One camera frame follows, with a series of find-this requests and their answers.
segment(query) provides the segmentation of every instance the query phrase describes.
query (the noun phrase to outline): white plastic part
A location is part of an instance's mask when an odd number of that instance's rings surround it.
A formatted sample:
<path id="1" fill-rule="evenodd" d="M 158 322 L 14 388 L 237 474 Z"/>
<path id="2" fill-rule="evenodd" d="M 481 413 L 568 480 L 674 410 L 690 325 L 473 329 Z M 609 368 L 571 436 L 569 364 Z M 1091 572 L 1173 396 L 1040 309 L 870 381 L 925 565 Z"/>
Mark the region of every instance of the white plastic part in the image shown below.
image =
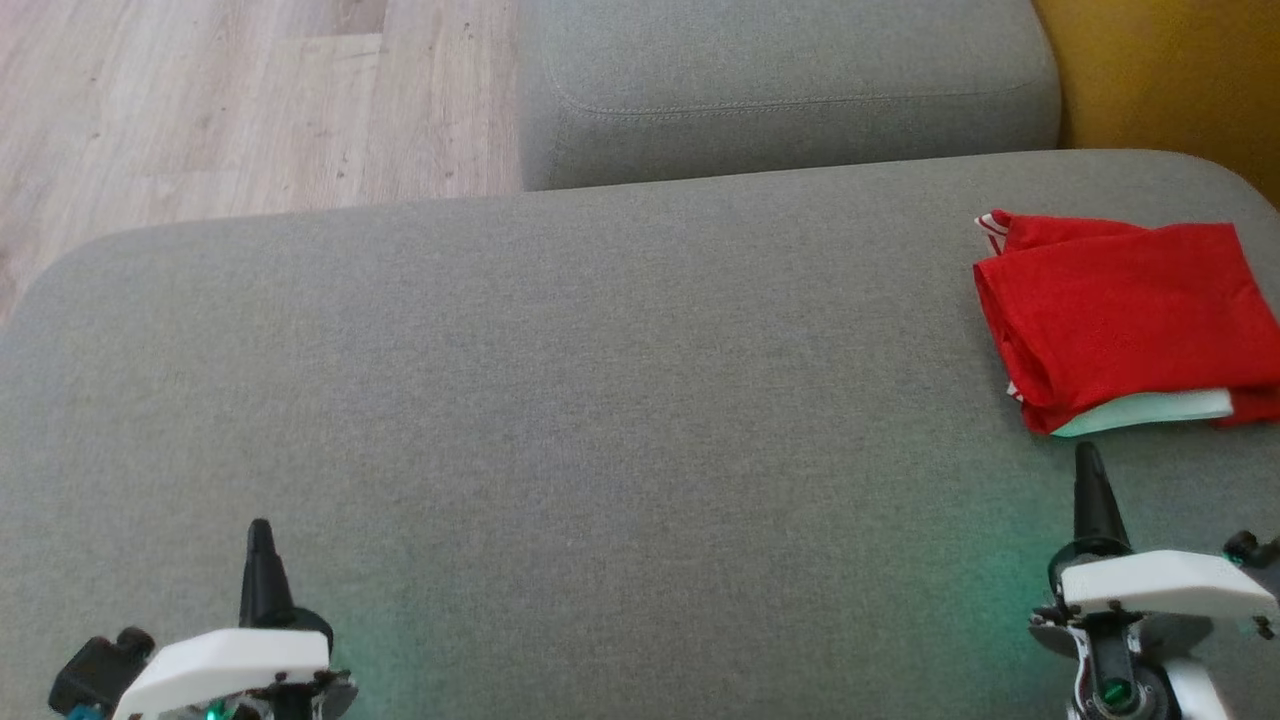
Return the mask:
<path id="1" fill-rule="evenodd" d="M 1217 688 L 1202 664 L 1189 657 L 1165 661 L 1169 687 L 1183 710 L 1183 720 L 1231 720 Z"/>
<path id="2" fill-rule="evenodd" d="M 1156 550 L 1075 565 L 1062 570 L 1062 600 L 1085 614 L 1106 612 L 1120 601 L 1135 612 L 1178 612 L 1204 618 L 1275 618 L 1280 603 L 1229 560 L 1178 550 Z"/>
<path id="3" fill-rule="evenodd" d="M 329 641 L 321 633 L 214 630 L 161 648 L 124 691 L 114 717 L 152 720 L 166 710 L 265 688 L 279 673 L 285 682 L 310 683 L 328 669 Z"/>

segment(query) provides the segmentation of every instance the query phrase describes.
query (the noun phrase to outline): wooden floor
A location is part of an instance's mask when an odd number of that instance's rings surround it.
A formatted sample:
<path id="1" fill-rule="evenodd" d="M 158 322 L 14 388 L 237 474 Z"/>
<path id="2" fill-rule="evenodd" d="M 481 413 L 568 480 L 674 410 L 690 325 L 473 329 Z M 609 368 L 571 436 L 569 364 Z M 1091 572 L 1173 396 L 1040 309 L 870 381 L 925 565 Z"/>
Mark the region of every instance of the wooden floor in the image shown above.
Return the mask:
<path id="1" fill-rule="evenodd" d="M 0 318 L 113 231 L 515 192 L 516 0 L 0 0 Z"/>

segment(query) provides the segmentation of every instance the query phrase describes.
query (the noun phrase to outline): red cloth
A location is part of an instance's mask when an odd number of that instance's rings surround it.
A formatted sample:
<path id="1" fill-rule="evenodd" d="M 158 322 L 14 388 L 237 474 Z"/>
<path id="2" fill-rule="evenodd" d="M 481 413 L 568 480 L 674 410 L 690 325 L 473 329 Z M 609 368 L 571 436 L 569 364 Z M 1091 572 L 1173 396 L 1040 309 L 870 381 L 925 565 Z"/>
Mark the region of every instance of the red cloth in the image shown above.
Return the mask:
<path id="1" fill-rule="evenodd" d="M 974 279 L 1033 432 L 1126 395 L 1215 387 L 1235 407 L 1220 424 L 1280 419 L 1280 325 L 1233 225 L 992 218 L 1005 250 Z"/>

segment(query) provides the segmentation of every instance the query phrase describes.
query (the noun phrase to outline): gray fabric upholstery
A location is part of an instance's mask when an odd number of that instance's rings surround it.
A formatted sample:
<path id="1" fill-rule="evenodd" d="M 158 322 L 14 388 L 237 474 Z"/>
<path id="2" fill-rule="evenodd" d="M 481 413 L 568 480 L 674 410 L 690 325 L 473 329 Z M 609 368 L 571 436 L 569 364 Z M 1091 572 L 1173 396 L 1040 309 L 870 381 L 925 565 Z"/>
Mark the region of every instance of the gray fabric upholstery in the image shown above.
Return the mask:
<path id="1" fill-rule="evenodd" d="M 1073 151 L 184 224 L 101 240 L 0 338 L 0 717 L 92 634 L 234 624 L 276 528 L 353 719 L 1056 717 L 1024 624 L 1071 529 L 970 275 L 992 206 L 1280 217 Z M 1100 438 L 1140 547 L 1276 530 L 1276 428 Z M 1204 656 L 1240 717 L 1275 648 Z"/>
<path id="2" fill-rule="evenodd" d="M 529 190 L 1052 147 L 1028 0 L 530 0 Z"/>

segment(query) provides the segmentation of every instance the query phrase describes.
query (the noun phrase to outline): green led light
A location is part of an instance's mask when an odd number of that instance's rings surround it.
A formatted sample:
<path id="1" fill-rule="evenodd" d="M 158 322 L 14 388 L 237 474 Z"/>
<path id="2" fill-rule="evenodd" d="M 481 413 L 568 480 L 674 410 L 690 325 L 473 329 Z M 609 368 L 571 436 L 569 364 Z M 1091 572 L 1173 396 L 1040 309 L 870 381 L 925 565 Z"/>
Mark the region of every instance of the green led light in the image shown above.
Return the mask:
<path id="1" fill-rule="evenodd" d="M 1125 680 L 1107 680 L 1102 687 L 1102 702 L 1107 707 L 1124 707 L 1133 700 L 1133 687 Z"/>

